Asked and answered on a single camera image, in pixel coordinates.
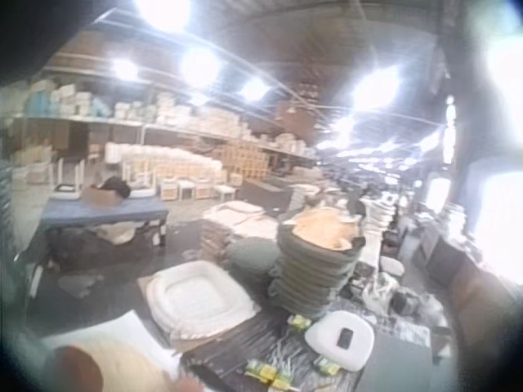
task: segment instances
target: white plastic bag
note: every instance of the white plastic bag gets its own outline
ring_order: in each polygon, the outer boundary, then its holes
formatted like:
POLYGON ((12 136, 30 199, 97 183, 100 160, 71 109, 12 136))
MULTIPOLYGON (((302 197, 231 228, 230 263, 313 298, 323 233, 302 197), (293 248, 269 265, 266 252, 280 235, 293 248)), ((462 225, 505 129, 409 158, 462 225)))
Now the white plastic bag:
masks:
POLYGON ((398 281, 385 272, 380 272, 367 283, 361 298, 368 309, 376 314, 388 315, 392 296, 399 287, 398 281))

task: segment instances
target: white plastic piece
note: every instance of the white plastic piece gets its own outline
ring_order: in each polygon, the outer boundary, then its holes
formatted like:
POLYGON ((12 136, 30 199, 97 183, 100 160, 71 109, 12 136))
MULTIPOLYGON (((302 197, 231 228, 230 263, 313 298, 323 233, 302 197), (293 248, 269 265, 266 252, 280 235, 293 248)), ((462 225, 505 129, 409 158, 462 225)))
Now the white plastic piece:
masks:
POLYGON ((193 261, 157 273, 147 302, 158 325, 173 339, 198 339, 231 329, 257 310, 227 272, 193 261))
POLYGON ((305 333, 307 344, 318 354, 349 372, 358 372, 369 360, 374 346, 374 330, 361 317, 337 311, 324 316, 305 333), (348 349, 337 346, 343 328, 352 331, 348 349))
POLYGON ((379 264, 383 272, 387 272, 396 278, 401 278, 405 273, 405 266, 392 257, 381 256, 379 264))
POLYGON ((152 198, 156 195, 156 189, 134 189, 131 191, 129 198, 152 198))
POLYGON ((260 206, 255 206, 254 204, 249 204, 242 202, 240 200, 235 200, 223 204, 223 207, 229 208, 230 210, 236 212, 242 212, 243 214, 261 214, 263 213, 263 208, 260 206))

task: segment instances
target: white stool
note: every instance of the white stool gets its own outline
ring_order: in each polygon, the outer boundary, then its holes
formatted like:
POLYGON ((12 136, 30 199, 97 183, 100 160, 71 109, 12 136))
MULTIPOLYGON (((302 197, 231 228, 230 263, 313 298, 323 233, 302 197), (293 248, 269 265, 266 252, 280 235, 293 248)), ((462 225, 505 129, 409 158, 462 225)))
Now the white stool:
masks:
POLYGON ((178 180, 178 186, 180 187, 180 200, 183 200, 183 191, 189 191, 189 199, 194 198, 194 188, 196 184, 193 181, 189 180, 178 180))
POLYGON ((374 330, 361 317, 345 311, 324 316, 305 333, 307 344, 318 354, 349 372, 358 372, 367 363, 374 346, 374 330), (337 345, 342 329, 352 331, 348 348, 337 345))
POLYGON ((220 202, 224 203, 227 195, 230 195, 231 199, 235 198, 236 188, 229 185, 214 185, 214 192, 220 196, 220 202))

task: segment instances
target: black trash bag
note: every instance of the black trash bag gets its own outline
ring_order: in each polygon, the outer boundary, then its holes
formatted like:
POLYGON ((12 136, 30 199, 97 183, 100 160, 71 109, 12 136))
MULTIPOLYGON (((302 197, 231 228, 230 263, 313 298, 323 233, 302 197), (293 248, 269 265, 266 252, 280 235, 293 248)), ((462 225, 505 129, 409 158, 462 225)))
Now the black trash bag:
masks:
POLYGON ((104 184, 100 187, 103 190, 113 190, 121 198, 128 198, 131 194, 131 187, 126 181, 122 180, 118 176, 112 176, 105 180, 104 184))

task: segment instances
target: stack of gray cushions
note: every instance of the stack of gray cushions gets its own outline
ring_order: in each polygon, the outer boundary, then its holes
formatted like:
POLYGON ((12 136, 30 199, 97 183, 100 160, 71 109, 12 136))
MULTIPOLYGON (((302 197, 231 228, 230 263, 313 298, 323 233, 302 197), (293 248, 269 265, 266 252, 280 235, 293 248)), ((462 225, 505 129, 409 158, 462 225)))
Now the stack of gray cushions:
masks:
POLYGON ((249 295, 263 302, 271 281, 270 272, 280 253, 276 243, 265 238, 243 238, 226 248, 227 269, 249 295))
POLYGON ((318 319, 329 311, 339 291, 352 276, 364 238, 355 238, 349 251, 335 252, 303 241, 293 225, 280 225, 278 277, 270 293, 293 314, 318 319))

